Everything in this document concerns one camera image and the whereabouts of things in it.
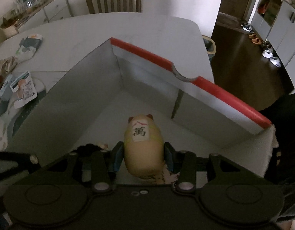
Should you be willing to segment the light blue small box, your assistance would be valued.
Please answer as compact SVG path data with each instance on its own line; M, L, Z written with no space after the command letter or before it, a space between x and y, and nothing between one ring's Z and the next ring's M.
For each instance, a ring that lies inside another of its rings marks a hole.
M10 74L6 77L4 84L0 89L0 100L7 102L10 100L11 96L13 95L13 91L10 88L10 85L14 81L14 75Z

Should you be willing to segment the foil paper bag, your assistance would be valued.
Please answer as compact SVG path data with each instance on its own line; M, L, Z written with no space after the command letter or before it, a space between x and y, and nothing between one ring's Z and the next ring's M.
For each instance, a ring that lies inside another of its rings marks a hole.
M17 66L17 59L15 56L0 60L0 76L7 77Z

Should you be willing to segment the white orange snack packet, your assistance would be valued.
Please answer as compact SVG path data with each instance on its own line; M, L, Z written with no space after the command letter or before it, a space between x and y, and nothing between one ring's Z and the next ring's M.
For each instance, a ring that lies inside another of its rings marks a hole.
M37 98L37 90L33 83L31 73L26 71L11 82L10 88L16 94L14 108L22 108L30 101Z

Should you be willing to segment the yellow hamster plush toy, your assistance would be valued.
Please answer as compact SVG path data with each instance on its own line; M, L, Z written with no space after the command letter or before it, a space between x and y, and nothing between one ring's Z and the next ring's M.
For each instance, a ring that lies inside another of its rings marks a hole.
M128 172L140 179L161 174L164 161L164 140L153 115L137 115L128 119L124 134L125 165Z

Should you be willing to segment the white drawer sideboard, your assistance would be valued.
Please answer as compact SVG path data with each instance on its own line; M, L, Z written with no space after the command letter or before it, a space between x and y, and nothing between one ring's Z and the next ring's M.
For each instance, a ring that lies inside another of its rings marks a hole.
M21 32L72 16L68 0L26 0L0 18L0 43Z

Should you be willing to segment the red cardboard box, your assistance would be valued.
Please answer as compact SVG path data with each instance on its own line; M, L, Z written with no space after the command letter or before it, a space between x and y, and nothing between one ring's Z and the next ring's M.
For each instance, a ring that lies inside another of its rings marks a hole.
M52 73L34 82L47 94L7 149L36 154L42 165L81 144L113 146L129 117L151 114L177 150L219 152L259 176L267 170L271 121L205 78L183 80L166 59L121 40L107 40L61 77Z

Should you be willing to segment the white patterned cabinet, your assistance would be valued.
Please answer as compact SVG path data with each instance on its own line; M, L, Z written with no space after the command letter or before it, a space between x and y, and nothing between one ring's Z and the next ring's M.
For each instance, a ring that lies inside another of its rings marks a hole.
M251 26L263 40L268 40L285 67L295 92L295 5L283 1L278 14L269 24L266 16L255 13Z

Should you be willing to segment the white green plastic bag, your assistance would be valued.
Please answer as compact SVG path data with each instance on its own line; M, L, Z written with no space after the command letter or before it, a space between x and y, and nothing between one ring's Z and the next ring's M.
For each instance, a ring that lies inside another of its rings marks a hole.
M21 39L19 48L15 52L15 59L18 63L31 59L42 43L43 36L32 34Z

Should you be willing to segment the white shoes on floor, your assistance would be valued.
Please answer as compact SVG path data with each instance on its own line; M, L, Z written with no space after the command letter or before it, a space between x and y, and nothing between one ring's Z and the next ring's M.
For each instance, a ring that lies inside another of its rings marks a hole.
M281 61L278 57L273 55L273 52L270 49L265 49L262 52L262 56L269 59L269 61L276 67L281 67Z

